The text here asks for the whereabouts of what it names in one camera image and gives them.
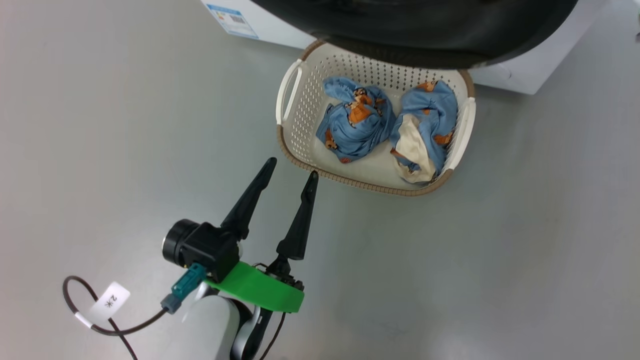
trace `basket bottom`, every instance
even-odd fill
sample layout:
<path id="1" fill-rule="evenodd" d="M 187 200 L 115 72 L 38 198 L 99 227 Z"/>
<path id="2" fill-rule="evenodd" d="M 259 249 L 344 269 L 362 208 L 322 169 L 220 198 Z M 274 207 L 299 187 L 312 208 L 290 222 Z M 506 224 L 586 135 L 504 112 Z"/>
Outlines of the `basket bottom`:
<path id="1" fill-rule="evenodd" d="M 381 89 L 386 93 L 391 101 L 394 113 L 397 115 L 401 111 L 400 98 L 404 94 L 402 90 L 390 90 L 388 88 Z M 320 114 L 316 118 L 314 126 L 314 143 L 311 146 L 312 158 L 316 161 L 316 167 L 336 175 L 348 177 L 350 179 L 362 181 L 365 183 L 386 186 L 402 190 L 416 190 L 425 187 L 425 185 L 416 185 L 407 183 L 403 180 L 394 166 L 396 161 L 394 156 L 389 153 L 391 151 L 391 143 L 388 140 L 380 143 L 373 149 L 371 153 L 362 159 L 349 164 L 343 164 L 338 157 L 331 151 L 327 150 L 324 144 L 316 138 L 315 133 L 324 117 L 324 109 L 329 104 L 339 104 L 340 102 L 331 97 L 325 96 L 321 103 Z"/>

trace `white cable marker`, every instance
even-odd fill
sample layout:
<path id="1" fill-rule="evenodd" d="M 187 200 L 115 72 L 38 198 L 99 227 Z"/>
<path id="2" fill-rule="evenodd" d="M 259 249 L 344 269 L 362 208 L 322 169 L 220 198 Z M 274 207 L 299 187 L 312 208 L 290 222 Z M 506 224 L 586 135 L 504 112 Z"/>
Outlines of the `white cable marker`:
<path id="1" fill-rule="evenodd" d="M 81 313 L 80 311 L 78 311 L 76 313 L 76 318 L 78 320 L 80 320 L 80 322 L 82 322 L 83 324 L 85 324 L 88 328 L 91 328 L 91 326 L 93 325 L 89 320 L 87 320 Z"/>
<path id="2" fill-rule="evenodd" d="M 94 323 L 106 322 L 124 305 L 131 293 L 117 282 L 112 282 L 102 296 L 89 309 L 86 317 Z"/>

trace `camera lens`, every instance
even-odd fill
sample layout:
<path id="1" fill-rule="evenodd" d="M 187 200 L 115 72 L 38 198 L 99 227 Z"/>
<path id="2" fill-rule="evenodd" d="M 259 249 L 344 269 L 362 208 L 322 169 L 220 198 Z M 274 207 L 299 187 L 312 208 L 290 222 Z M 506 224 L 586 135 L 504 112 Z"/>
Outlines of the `camera lens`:
<path id="1" fill-rule="evenodd" d="M 175 223 L 162 241 L 163 257 L 178 266 L 184 266 L 184 260 L 180 257 L 182 243 L 199 226 L 197 222 L 182 219 Z"/>

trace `basket rim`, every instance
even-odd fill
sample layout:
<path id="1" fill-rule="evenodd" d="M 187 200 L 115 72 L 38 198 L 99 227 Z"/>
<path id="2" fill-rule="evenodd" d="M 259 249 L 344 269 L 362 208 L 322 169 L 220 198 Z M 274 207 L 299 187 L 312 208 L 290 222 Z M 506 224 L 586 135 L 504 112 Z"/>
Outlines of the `basket rim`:
<path id="1" fill-rule="evenodd" d="M 316 40 L 315 42 L 311 43 L 304 50 L 304 52 L 302 53 L 302 56 L 300 56 L 300 60 L 305 61 L 309 57 L 309 55 L 311 53 L 313 53 L 317 48 L 319 48 L 319 47 L 321 47 L 322 45 L 325 45 L 325 44 L 327 44 L 327 43 L 322 41 L 322 40 Z M 471 79 L 471 75 L 469 75 L 469 73 L 466 70 L 457 70 L 457 71 L 460 73 L 460 76 L 462 76 L 462 78 L 465 81 L 465 84 L 467 86 L 467 97 L 468 98 L 469 97 L 475 97 L 476 96 L 476 89 L 474 87 L 473 80 Z M 284 128 L 282 127 L 282 125 L 277 125 L 277 137 L 278 137 L 278 143 L 280 144 L 280 149 L 282 150 L 282 152 L 284 153 L 286 158 L 289 159 L 289 161 L 291 161 L 292 163 L 294 163 L 294 165 L 296 165 L 296 166 L 298 166 L 298 167 L 300 167 L 300 168 L 302 168 L 304 170 L 307 170 L 309 172 L 316 171 L 318 173 L 318 175 L 320 175 L 322 177 L 326 177 L 326 178 L 331 179 L 333 181 L 337 181 L 339 183 L 355 186 L 357 188 L 362 188 L 362 189 L 370 190 L 370 191 L 374 191 L 374 192 L 388 193 L 388 194 L 392 194 L 392 195 L 400 195 L 400 196 L 407 196 L 407 197 L 414 197 L 414 196 L 424 195 L 424 194 L 427 194 L 427 193 L 435 191 L 436 189 L 441 187 L 444 183 L 446 183 L 447 180 L 449 180 L 449 178 L 453 174 L 453 170 L 454 170 L 454 169 L 448 168 L 447 170 L 445 170 L 444 173 L 442 173 L 441 176 L 438 177 L 438 179 L 436 179 L 435 181 L 433 181 L 432 183 L 428 184 L 427 186 L 425 186 L 423 188 L 419 188 L 419 189 L 415 189 L 415 190 L 404 190 L 404 189 L 398 189 L 398 188 L 390 188 L 390 187 L 387 187 L 387 186 L 375 185 L 375 184 L 366 183 L 366 182 L 359 181 L 359 180 L 354 180 L 354 179 L 351 179 L 351 178 L 348 178 L 348 177 L 340 176 L 340 175 L 334 174 L 332 172 L 328 172 L 328 171 L 323 170 L 321 168 L 317 168 L 317 167 L 315 167 L 313 165 L 310 165 L 308 163 L 305 163 L 304 161 L 299 160 L 298 158 L 295 157 L 294 154 L 291 153 L 291 151 L 287 147 L 287 144 L 285 143 L 285 140 L 284 140 Z"/>

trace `cable label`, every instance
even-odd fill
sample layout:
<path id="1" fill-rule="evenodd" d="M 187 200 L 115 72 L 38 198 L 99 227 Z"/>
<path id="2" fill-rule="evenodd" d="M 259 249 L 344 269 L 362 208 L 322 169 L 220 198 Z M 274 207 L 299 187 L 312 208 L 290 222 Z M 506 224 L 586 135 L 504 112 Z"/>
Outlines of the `cable label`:
<path id="1" fill-rule="evenodd" d="M 117 282 L 112 282 L 86 314 L 93 323 L 104 323 L 127 301 L 131 293 Z"/>

